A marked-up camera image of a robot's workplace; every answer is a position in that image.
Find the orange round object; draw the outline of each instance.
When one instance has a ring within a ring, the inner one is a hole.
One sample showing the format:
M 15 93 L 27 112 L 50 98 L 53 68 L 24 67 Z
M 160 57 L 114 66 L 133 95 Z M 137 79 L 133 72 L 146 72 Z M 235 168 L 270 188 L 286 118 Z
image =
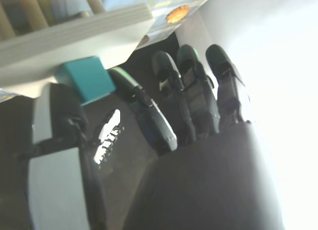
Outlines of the orange round object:
M 176 23 L 180 21 L 183 17 L 185 17 L 190 8 L 187 5 L 182 5 L 172 10 L 165 18 L 168 23 Z

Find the white wall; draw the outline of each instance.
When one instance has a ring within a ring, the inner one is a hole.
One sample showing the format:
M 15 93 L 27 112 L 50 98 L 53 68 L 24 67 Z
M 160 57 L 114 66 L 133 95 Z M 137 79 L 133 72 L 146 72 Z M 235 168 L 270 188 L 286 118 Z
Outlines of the white wall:
M 209 0 L 177 37 L 203 59 L 226 50 L 271 146 L 286 230 L 318 229 L 318 0 Z

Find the teal block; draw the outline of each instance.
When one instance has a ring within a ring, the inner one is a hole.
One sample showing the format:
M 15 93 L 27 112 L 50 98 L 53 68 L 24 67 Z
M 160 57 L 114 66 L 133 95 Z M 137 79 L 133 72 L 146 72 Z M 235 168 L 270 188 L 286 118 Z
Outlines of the teal block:
M 116 89 L 98 57 L 64 63 L 55 73 L 55 78 L 58 83 L 75 88 L 82 105 L 101 99 Z

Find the gray floor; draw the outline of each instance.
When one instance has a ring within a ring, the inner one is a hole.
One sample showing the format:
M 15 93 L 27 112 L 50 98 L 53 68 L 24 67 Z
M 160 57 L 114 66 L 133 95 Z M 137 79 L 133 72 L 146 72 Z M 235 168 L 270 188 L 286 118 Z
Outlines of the gray floor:
M 136 51 L 121 65 L 158 102 L 159 87 L 151 71 L 151 56 L 157 50 L 169 52 L 175 59 L 178 49 L 173 34 L 163 42 Z M 0 103 L 0 229 L 30 229 L 28 206 L 24 193 L 26 168 L 17 160 L 17 154 L 30 148 L 33 100 L 16 97 Z M 110 230 L 120 230 L 143 173 L 157 157 L 146 142 L 126 103 L 115 94 L 87 105 L 89 120 L 87 135 L 113 108 L 121 111 L 125 131 L 114 152 L 101 169 L 106 191 L 107 222 Z

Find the teal cube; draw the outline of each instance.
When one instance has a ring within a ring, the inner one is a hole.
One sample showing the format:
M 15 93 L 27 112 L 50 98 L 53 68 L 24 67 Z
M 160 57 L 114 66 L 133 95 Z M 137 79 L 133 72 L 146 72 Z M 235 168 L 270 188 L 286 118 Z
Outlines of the teal cube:
M 98 57 L 64 63 L 55 73 L 55 78 L 58 83 L 75 88 L 82 105 L 101 99 L 116 89 Z

